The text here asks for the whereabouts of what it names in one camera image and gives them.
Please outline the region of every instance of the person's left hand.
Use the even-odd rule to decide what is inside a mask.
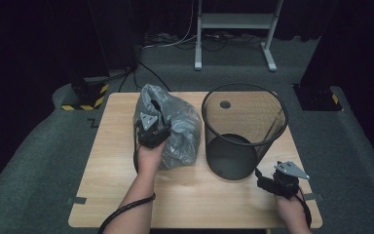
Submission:
[[[166,140],[155,148],[139,146],[138,148],[138,174],[154,175],[162,161]]]

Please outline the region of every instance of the cable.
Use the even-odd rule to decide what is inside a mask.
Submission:
[[[128,211],[128,210],[131,210],[132,208],[134,207],[138,207],[142,204],[145,204],[145,203],[149,203],[149,202],[152,202],[156,199],[156,193],[153,193],[153,195],[151,197],[148,197],[148,198],[144,198],[144,199],[141,199],[141,200],[138,200],[138,201],[135,201],[135,202],[132,202],[132,203],[129,203],[125,206],[123,206],[122,208],[118,209],[116,212],[114,212],[113,214],[111,214],[108,218],[106,218],[101,226],[99,227],[98,229],[98,234],[102,234],[104,232],[104,229],[105,227],[108,225],[108,223],[110,223],[112,221],[112,219],[114,219],[116,216]]]
[[[149,41],[144,41],[146,44],[152,44],[155,42],[153,45],[148,45],[149,47],[155,47],[155,46],[160,46],[163,45],[163,43],[174,43],[178,39],[176,36],[174,38],[167,38],[167,36],[159,33],[157,35],[147,35],[144,40],[149,40]]]
[[[299,187],[299,190],[300,190],[300,193],[302,194],[302,199],[299,198],[299,196],[297,196],[297,194],[294,194],[293,196],[299,201],[299,203],[302,205],[303,207],[303,211],[305,213],[305,218],[306,218],[306,222],[308,223],[308,227],[311,228],[311,224],[312,224],[312,214],[311,214],[311,210],[309,209],[308,205],[306,204],[306,200],[305,200],[305,196],[303,195],[303,192],[302,192],[302,189]]]
[[[218,52],[218,51],[223,50],[227,46],[227,38],[224,37],[224,36],[222,38],[224,39],[224,44],[221,46],[221,48],[218,48],[216,50],[210,50],[210,49],[204,47],[203,44],[202,44],[203,50],[208,51],[208,52]]]
[[[134,84],[135,84],[135,91],[137,92],[137,91],[138,91],[138,88],[139,88],[139,89],[142,89],[142,87],[140,87],[140,86],[136,83],[135,72],[134,72],[132,75],[133,75],[133,80],[134,80]]]
[[[176,47],[176,48],[178,48],[180,50],[189,51],[189,50],[193,50],[194,48],[196,48],[196,44],[193,44],[193,46],[189,47],[189,48],[182,48],[180,46],[174,46],[174,47]]]
[[[217,2],[215,3],[215,5],[214,5],[214,9],[212,10],[212,12],[213,13],[215,13],[215,10],[217,9],[217,7],[218,7],[218,1],[219,0],[217,0]],[[188,32],[190,31],[190,27],[191,27],[191,24],[192,24],[192,22],[193,22],[193,6],[192,6],[192,13],[191,13],[191,18],[190,18],[190,26],[189,26],[189,30],[188,30]],[[196,38],[197,37],[197,35],[194,35],[194,36],[192,36],[192,37],[190,37],[189,39],[187,39],[187,40],[185,40],[185,41],[183,41],[182,43],[185,43],[185,42],[188,42],[188,41],[190,41],[190,40],[192,40],[192,39],[194,39],[194,38]],[[185,49],[185,48],[180,48],[180,47],[177,47],[177,46],[175,46],[176,48],[178,48],[178,49],[180,49],[180,50],[193,50],[194,48],[196,48],[196,43],[194,43],[194,47],[192,47],[192,48],[187,48],[187,49]]]
[[[121,92],[121,88],[123,87],[123,85],[124,85],[124,83],[126,82],[126,80],[127,80],[127,77],[129,77],[129,73],[126,75],[126,77],[124,78],[124,80],[123,80],[123,82],[121,82],[121,85],[120,85],[120,88],[118,89],[118,93],[120,93]]]
[[[228,44],[232,45],[232,46],[250,45],[250,44],[258,43],[258,42],[260,42],[260,41],[263,40],[263,38],[261,38],[261,37],[251,36],[251,37],[248,37],[248,38],[250,38],[249,40],[244,41],[244,42],[243,41],[241,41],[241,42],[234,41],[234,39],[238,39],[238,38],[244,39],[245,37],[233,37],[233,38],[229,38],[228,39],[228,41],[229,41]]]
[[[121,74],[118,74],[118,75],[115,75],[115,76],[110,76],[110,77],[107,77],[107,78],[102,79],[102,80],[88,81],[87,84],[89,84],[89,85],[97,85],[97,84],[100,84],[100,83],[105,83],[105,82],[108,82],[108,81],[120,79],[120,78],[125,77],[126,75],[128,75],[130,73],[131,73],[131,70],[127,70],[124,73],[121,73]]]
[[[178,44],[180,44],[180,43],[183,43],[183,42],[184,42],[184,39],[186,39],[186,37],[187,37],[188,34],[190,33],[191,25],[193,24],[194,1],[195,1],[195,0],[192,0],[192,1],[191,1],[191,17],[190,17],[190,25],[188,26],[187,33],[186,33],[186,35],[183,37],[183,39],[181,39],[181,40],[179,40],[179,41],[177,41],[177,42],[170,43],[170,44],[165,44],[165,45],[145,46],[145,47],[143,47],[142,49],[153,48],[153,47],[169,47],[169,46],[174,46],[174,45],[178,45]]]
[[[164,83],[164,81],[160,78],[159,75],[157,75],[152,69],[150,69],[149,67],[147,67],[146,65],[144,65],[144,63],[142,63],[141,61],[139,61],[139,64],[141,64],[142,66],[144,66],[147,70],[149,70],[151,73],[153,73],[160,81],[161,83],[163,83],[164,86],[166,86],[167,90],[169,92],[171,92],[171,90],[169,89],[169,87],[166,85],[166,83]]]

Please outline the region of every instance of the trash can rim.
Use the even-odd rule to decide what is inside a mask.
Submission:
[[[236,142],[236,141],[232,141],[232,140],[229,140],[227,139],[226,137],[224,137],[223,135],[221,135],[220,133],[218,133],[212,126],[211,124],[208,122],[207,118],[206,118],[206,115],[205,115],[205,104],[206,104],[206,101],[208,99],[208,97],[210,97],[210,95],[212,93],[214,93],[215,91],[223,88],[223,87],[226,87],[226,86],[233,86],[233,85],[248,85],[248,86],[252,86],[252,87],[255,87],[255,88],[258,88],[260,89],[261,91],[265,91],[265,92],[268,92],[269,94],[271,94],[272,96],[274,96],[278,102],[280,103],[280,106],[281,106],[281,109],[283,110],[283,114],[284,114],[284,123],[283,123],[283,126],[281,127],[280,131],[278,132],[278,134],[275,136],[275,137],[272,137],[268,140],[264,140],[264,141],[261,141],[261,142],[255,142],[255,143],[241,143],[241,142]],[[203,120],[205,121],[205,128],[209,128],[211,130],[212,133],[214,133],[216,136],[218,137],[221,137],[223,138],[224,140],[228,141],[228,142],[231,142],[231,143],[234,143],[234,144],[237,144],[237,145],[242,145],[242,146],[261,146],[261,145],[264,145],[264,144],[268,144],[268,143],[272,143],[273,141],[275,141],[277,138],[279,138],[283,132],[285,131],[285,129],[287,128],[287,124],[288,124],[288,113],[287,113],[287,109],[286,109],[286,106],[284,105],[283,101],[279,98],[279,96],[272,92],[272,91],[269,91],[269,90],[266,90],[260,86],[257,86],[257,85],[254,85],[254,84],[251,84],[251,83],[228,83],[228,84],[224,84],[224,85],[221,85],[219,87],[216,87],[212,90],[210,90],[205,98],[203,99],[203,102],[202,102],[202,117],[203,117]]]

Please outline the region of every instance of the dark background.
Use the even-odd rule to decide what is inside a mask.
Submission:
[[[56,89],[74,77],[109,76],[111,70],[136,67],[144,31],[185,33],[191,1],[131,2],[132,14],[124,0],[110,1],[119,4],[115,8],[84,0],[0,1],[0,173],[54,110]],[[214,10],[217,1],[205,2],[205,10]],[[272,4],[262,3],[219,1],[216,9],[270,11]],[[342,87],[374,146],[374,1],[284,1],[276,38],[320,35],[302,82],[318,89]],[[114,44],[111,38],[125,42]]]

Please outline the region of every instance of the black cable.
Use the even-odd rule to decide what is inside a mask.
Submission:
[[[164,83],[164,81],[160,78],[159,75],[157,75],[152,69],[150,69],[149,67],[147,67],[146,65],[144,65],[144,63],[142,63],[141,61],[139,61],[139,64],[141,64],[142,66],[144,66],[147,70],[149,70],[151,73],[153,73],[160,81],[161,83],[163,83],[164,86],[166,86],[167,90],[169,92],[171,92],[171,90],[169,89],[169,87],[166,85],[166,83]]]
[[[185,51],[188,51],[188,50],[193,50],[194,48],[196,48],[196,42],[184,42],[184,43],[181,43],[180,45],[187,45],[187,44],[190,44],[190,45],[193,45],[192,47],[189,47],[189,48],[182,48],[180,47],[179,45],[175,45],[174,47],[180,49],[180,50],[185,50]]]
[[[108,82],[108,81],[112,81],[112,80],[115,80],[115,79],[120,79],[122,77],[125,77],[126,75],[130,74],[131,71],[128,70],[124,73],[121,73],[121,74],[118,74],[118,75],[115,75],[115,76],[110,76],[110,77],[107,77],[105,79],[102,79],[102,80],[97,80],[97,81],[88,81],[87,84],[89,85],[97,85],[97,84],[100,84],[100,83],[105,83],[105,82]]]
[[[305,212],[306,222],[308,223],[308,227],[311,228],[311,224],[312,224],[311,210],[309,209],[308,205],[306,204],[305,196],[303,195],[302,189],[300,187],[299,187],[299,191],[300,191],[300,194],[302,194],[303,201],[302,201],[302,199],[300,199],[299,196],[297,196],[297,194],[294,194],[294,197],[296,197],[296,199],[302,205],[303,211]]]
[[[115,211],[113,214],[111,214],[108,218],[106,218],[102,222],[101,226],[98,229],[98,234],[102,234],[104,232],[105,227],[108,225],[108,223],[110,223],[112,221],[112,219],[114,219],[116,216],[118,216],[118,215],[120,215],[120,214],[122,214],[122,213],[124,213],[128,210],[131,210],[134,207],[138,207],[142,204],[152,202],[155,199],[156,199],[156,193],[153,193],[153,195],[151,197],[144,198],[144,199],[129,203],[129,204],[123,206],[122,208],[118,209],[117,211]]]
[[[221,48],[218,48],[216,50],[210,50],[210,49],[206,48],[205,46],[203,46],[203,44],[202,44],[202,48],[203,48],[203,50],[208,51],[208,52],[218,52],[218,51],[221,51],[221,50],[223,50],[227,46],[227,38],[223,37],[223,39],[224,39],[224,44],[221,46]]]
[[[127,77],[129,77],[129,73],[126,75],[126,77],[124,78],[124,80],[123,80],[123,82],[121,82],[121,85],[120,85],[120,88],[118,89],[118,93],[120,93],[121,92],[121,88],[123,87],[123,85],[124,85],[124,83],[126,82],[126,80],[127,80]]]
[[[142,89],[142,87],[140,87],[140,86],[136,83],[135,72],[134,72],[132,75],[133,75],[133,80],[134,80],[134,84],[135,84],[135,91],[137,92],[137,91],[138,91],[138,88],[139,88],[139,89]]]
[[[146,40],[149,39],[149,41],[144,41],[147,48],[149,48],[149,47],[160,47],[160,46],[164,46],[164,45],[167,45],[167,44],[172,44],[172,43],[175,43],[175,42],[178,41],[177,38],[168,39],[164,35],[150,35],[149,37],[152,37],[152,38],[147,38]]]
[[[229,39],[228,39],[228,41],[229,41],[228,44],[229,44],[229,45],[233,45],[233,46],[235,46],[235,45],[237,45],[237,46],[241,46],[241,45],[250,45],[250,44],[258,43],[258,42],[260,42],[260,41],[263,40],[263,39],[260,38],[260,37],[250,37],[250,39],[249,39],[248,41],[238,42],[238,41],[233,41],[233,39],[235,39],[235,38],[241,38],[241,39],[243,39],[243,37],[233,37],[233,38],[229,38]]]
[[[217,7],[218,7],[218,1],[219,1],[219,0],[217,0],[217,2],[216,2],[215,5],[214,5],[214,9],[213,9],[213,11],[212,11],[213,13],[215,13],[215,10],[216,10]]]
[[[192,0],[192,1],[191,1],[191,17],[190,17],[190,24],[189,24],[189,26],[188,26],[187,33],[186,33],[186,35],[185,35],[181,40],[179,40],[179,41],[177,41],[177,42],[174,42],[174,43],[165,44],[165,45],[145,46],[145,47],[143,47],[142,49],[153,48],[153,47],[168,47],[168,46],[174,46],[174,45],[178,45],[178,44],[180,44],[180,43],[185,42],[185,41],[186,41],[185,39],[186,39],[187,36],[189,35],[190,30],[191,30],[191,26],[192,26],[192,24],[193,24],[194,2],[195,2],[195,0]]]

